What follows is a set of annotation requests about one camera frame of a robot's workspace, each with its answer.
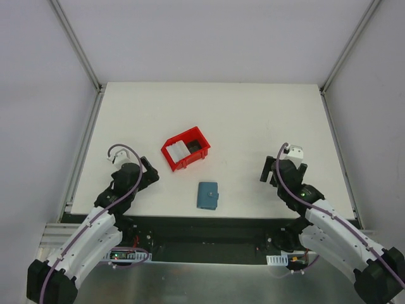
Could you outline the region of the black credit card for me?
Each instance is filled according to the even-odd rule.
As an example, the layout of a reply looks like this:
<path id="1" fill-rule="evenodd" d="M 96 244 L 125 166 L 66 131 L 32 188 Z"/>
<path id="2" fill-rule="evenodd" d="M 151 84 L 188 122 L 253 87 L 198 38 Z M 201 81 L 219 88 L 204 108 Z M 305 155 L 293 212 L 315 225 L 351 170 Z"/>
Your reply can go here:
<path id="1" fill-rule="evenodd" d="M 188 142 L 186 144 L 186 147 L 189 150 L 190 154 L 196 153 L 196 152 L 198 152 L 199 150 L 202 149 L 202 146 L 201 146 L 200 142 L 197 139 L 195 139 L 195 140 L 193 140 L 191 142 Z"/>

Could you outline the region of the red plastic bin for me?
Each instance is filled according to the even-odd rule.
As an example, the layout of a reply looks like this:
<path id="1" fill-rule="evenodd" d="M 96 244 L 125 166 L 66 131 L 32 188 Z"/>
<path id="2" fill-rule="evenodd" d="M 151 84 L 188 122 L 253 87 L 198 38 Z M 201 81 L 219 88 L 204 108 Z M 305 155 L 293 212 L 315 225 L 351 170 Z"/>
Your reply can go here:
<path id="1" fill-rule="evenodd" d="M 171 171 L 187 168 L 208 155 L 211 145 L 198 126 L 192 127 L 166 140 L 161 152 Z"/>

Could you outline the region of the blue card holder wallet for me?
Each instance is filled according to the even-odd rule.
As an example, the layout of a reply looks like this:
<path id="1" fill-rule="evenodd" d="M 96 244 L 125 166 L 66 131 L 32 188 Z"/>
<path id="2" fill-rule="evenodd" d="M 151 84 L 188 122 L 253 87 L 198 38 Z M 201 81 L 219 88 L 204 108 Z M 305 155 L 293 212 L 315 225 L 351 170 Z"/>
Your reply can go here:
<path id="1" fill-rule="evenodd" d="M 197 208 L 203 210 L 216 210 L 218 207 L 218 183 L 200 182 L 197 191 Z"/>

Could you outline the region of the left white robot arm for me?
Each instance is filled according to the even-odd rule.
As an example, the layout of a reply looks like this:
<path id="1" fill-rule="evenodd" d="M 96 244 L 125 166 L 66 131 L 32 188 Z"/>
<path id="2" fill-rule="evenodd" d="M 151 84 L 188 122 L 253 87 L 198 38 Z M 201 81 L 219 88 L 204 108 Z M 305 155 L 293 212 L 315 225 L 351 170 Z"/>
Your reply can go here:
<path id="1" fill-rule="evenodd" d="M 93 209 L 78 229 L 44 261 L 28 267 L 26 297 L 34 303 L 73 303 L 92 269 L 116 246 L 137 242 L 134 221 L 125 216 L 136 194 L 159 179 L 144 156 L 111 175 Z"/>

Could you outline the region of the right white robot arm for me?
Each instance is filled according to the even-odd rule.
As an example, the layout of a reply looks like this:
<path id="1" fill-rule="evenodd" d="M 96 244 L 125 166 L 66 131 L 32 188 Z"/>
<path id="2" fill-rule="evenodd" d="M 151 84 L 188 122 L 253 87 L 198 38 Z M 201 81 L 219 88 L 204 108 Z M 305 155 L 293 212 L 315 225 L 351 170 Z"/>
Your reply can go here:
<path id="1" fill-rule="evenodd" d="M 404 291 L 404 255 L 342 218 L 317 188 L 303 182 L 306 168 L 289 158 L 266 157 L 260 180 L 299 214 L 272 237 L 274 247 L 288 253 L 309 249 L 341 271 L 365 303 L 390 303 Z"/>

